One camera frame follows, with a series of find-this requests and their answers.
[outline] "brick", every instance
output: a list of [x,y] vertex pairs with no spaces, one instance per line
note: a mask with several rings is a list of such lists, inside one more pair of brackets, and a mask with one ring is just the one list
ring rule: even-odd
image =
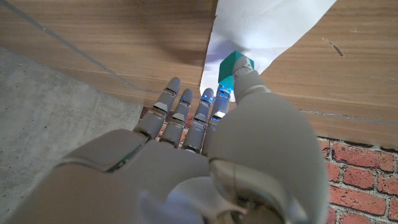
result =
[[334,208],[329,207],[328,220],[326,224],[336,224],[336,210]]
[[322,150],[322,155],[326,159],[329,156],[329,141],[319,141]]
[[331,155],[334,160],[351,165],[394,171],[394,156],[388,152],[370,151],[362,147],[347,146],[341,143],[332,145]]
[[388,219],[398,221],[398,200],[391,199],[390,211],[388,213]]
[[192,114],[188,114],[187,115],[187,118],[185,120],[184,128],[189,128],[191,126],[193,118],[194,118],[194,115],[192,115]]
[[339,182],[340,178],[340,167],[336,164],[332,164],[331,162],[327,162],[328,167],[328,176],[330,181]]
[[348,167],[343,174],[343,181],[348,185],[362,189],[372,189],[374,177],[373,173],[355,167]]
[[379,175],[377,190],[382,193],[398,196],[398,177]]
[[386,211],[386,199],[365,192],[334,186],[330,186],[330,202],[373,215],[383,215]]
[[341,224],[370,224],[371,221],[368,217],[358,215],[355,213],[349,213],[340,217]]
[[163,123],[162,128],[160,129],[159,133],[157,134],[156,138],[160,138],[164,132],[164,130],[166,129],[167,124]]
[[188,129],[186,129],[186,128],[184,128],[184,130],[182,130],[180,143],[178,144],[178,149],[181,149],[182,144],[184,143],[185,137],[187,136],[187,132],[188,132]]

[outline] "white paper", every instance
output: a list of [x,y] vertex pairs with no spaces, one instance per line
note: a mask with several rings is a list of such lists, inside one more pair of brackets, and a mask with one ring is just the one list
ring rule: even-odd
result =
[[220,63],[235,50],[260,74],[308,32],[336,0],[219,0],[200,92],[216,93]]

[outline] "red brick wall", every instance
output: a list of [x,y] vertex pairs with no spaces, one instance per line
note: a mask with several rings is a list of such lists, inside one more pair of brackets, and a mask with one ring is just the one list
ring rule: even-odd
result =
[[[181,142],[192,118],[188,115]],[[330,185],[326,223],[398,223],[398,150],[325,138],[319,141]]]

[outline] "wooden surface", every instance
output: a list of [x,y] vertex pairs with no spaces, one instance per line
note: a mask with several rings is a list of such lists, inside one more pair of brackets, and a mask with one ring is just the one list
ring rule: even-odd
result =
[[[195,94],[194,113],[215,2],[8,2],[46,30],[0,6],[1,45],[147,106],[179,77]],[[398,1],[337,0],[261,77],[319,135],[398,147]]]

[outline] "concrete floor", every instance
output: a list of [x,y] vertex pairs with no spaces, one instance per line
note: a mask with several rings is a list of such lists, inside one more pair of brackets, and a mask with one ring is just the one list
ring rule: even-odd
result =
[[141,110],[0,48],[0,223],[62,156]]

